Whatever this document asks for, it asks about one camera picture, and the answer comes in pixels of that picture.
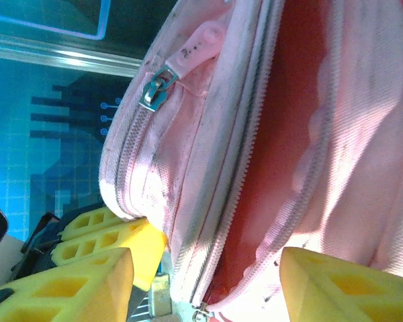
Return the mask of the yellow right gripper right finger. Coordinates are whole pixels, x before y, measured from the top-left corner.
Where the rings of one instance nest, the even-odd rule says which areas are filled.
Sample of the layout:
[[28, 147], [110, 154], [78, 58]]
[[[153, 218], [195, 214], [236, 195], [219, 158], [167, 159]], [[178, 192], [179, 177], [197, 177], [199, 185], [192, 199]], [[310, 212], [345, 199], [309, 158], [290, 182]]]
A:
[[403, 278], [284, 248], [280, 282], [290, 321], [403, 321]]

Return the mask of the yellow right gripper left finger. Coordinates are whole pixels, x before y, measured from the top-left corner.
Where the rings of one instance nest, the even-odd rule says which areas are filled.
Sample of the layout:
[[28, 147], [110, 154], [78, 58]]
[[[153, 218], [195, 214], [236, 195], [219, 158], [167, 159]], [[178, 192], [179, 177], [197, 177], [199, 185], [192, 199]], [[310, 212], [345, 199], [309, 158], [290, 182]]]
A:
[[114, 248], [0, 287], [0, 321], [125, 321], [132, 254]]

